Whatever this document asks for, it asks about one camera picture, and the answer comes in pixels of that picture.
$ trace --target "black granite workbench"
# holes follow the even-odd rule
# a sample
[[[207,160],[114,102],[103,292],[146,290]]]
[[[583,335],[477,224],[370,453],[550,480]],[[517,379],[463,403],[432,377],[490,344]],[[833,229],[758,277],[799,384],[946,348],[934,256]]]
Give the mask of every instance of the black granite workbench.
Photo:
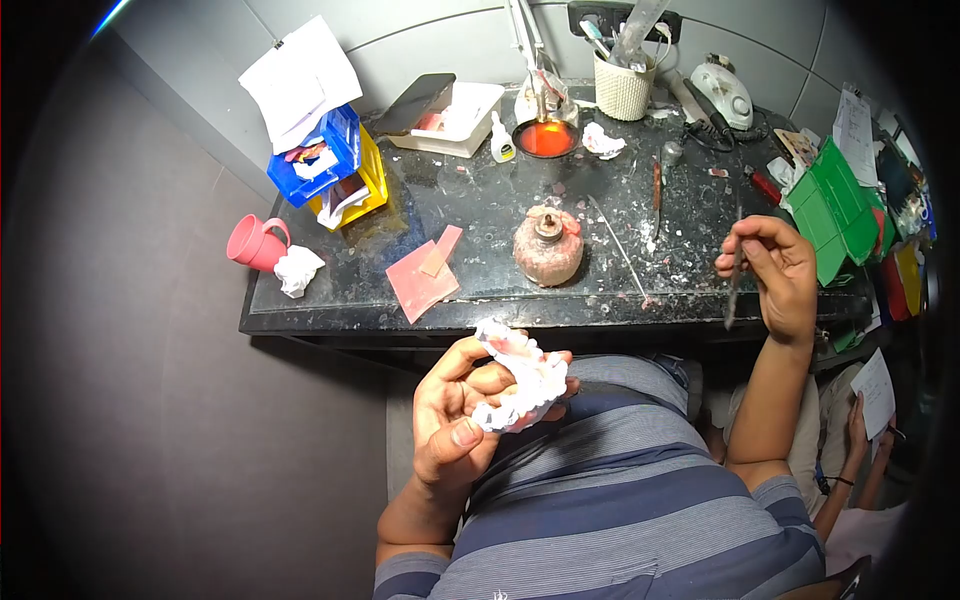
[[[593,99],[588,85],[571,90],[579,98]],[[516,87],[508,87],[501,111],[508,131],[515,123],[515,96]],[[519,155],[497,164],[489,140],[472,158],[457,158],[401,150],[386,138],[379,139],[390,200],[375,212],[330,233],[316,223],[307,206],[295,209],[277,198],[272,216],[286,222],[294,244],[316,252],[326,266],[297,300],[280,292],[273,274],[252,274],[240,330],[251,335],[322,336],[313,341],[336,348],[439,348],[450,336],[472,331],[484,317],[543,329],[541,338],[550,331],[568,335],[614,330],[656,331],[660,336],[683,331],[705,340],[762,336],[756,286],[750,277],[741,283],[736,325],[732,332],[724,330],[728,282],[716,275],[712,262],[735,220],[737,175],[748,164],[766,174],[766,163],[778,154],[773,135],[740,145],[731,154],[688,140],[683,161],[668,174],[660,235],[649,247],[652,156],[664,141],[681,138],[682,115],[674,110],[666,118],[648,115],[626,123],[596,109],[581,110],[581,128],[595,120],[611,136],[626,139],[625,151],[607,161],[580,148],[561,158]],[[793,129],[783,117],[767,118],[772,127]],[[731,177],[713,177],[710,167],[728,169]],[[745,214],[785,215],[749,186],[740,193]],[[644,301],[587,194],[610,220],[650,301]],[[578,217],[585,242],[577,275],[549,289],[529,281],[513,260],[516,227],[530,206],[544,202]],[[409,324],[384,271],[426,240],[439,239],[448,224],[464,229],[449,259],[460,290]],[[821,324],[869,315],[866,285],[866,277],[858,275],[845,287],[821,290]]]

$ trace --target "pink cup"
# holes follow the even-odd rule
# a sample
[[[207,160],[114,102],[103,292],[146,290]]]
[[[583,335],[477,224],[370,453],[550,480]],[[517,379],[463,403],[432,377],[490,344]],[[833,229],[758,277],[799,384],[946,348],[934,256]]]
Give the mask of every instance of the pink cup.
[[[280,228],[286,234],[286,245],[270,231],[270,228]],[[287,255],[289,247],[290,231],[287,230],[286,224],[277,218],[263,223],[256,218],[256,215],[247,215],[240,220],[230,234],[230,239],[227,241],[227,258],[252,269],[272,273],[274,265],[281,256]]]

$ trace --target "glue bottle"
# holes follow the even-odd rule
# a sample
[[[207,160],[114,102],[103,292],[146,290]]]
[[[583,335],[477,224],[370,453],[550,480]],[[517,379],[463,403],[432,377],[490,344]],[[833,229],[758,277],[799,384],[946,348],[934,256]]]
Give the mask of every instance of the glue bottle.
[[[514,140],[507,133],[507,128],[500,123],[500,115],[496,110],[491,111],[490,117],[493,120],[493,136],[490,138],[490,152],[493,160],[497,162],[506,162],[516,155]]]

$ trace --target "gray striped t-shirt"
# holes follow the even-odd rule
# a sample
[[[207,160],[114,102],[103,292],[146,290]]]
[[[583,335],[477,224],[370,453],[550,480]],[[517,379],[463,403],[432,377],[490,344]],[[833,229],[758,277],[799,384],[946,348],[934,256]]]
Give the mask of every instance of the gray striped t-shirt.
[[[392,557],[373,598],[770,598],[821,581],[793,477],[749,493],[686,422],[685,390],[615,358],[629,380],[591,385],[615,364],[597,375],[575,362],[586,383],[567,416],[501,439],[449,561]]]

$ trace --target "toothbrush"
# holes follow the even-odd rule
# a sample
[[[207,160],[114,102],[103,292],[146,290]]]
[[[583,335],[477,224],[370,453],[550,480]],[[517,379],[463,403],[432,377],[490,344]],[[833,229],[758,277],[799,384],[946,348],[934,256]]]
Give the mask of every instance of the toothbrush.
[[[602,41],[603,36],[600,35],[600,30],[597,29],[597,26],[587,20],[583,20],[580,21],[580,29],[584,31],[584,35],[587,36],[587,40],[600,52],[600,56],[602,56],[604,60],[609,59],[610,49],[604,45]]]

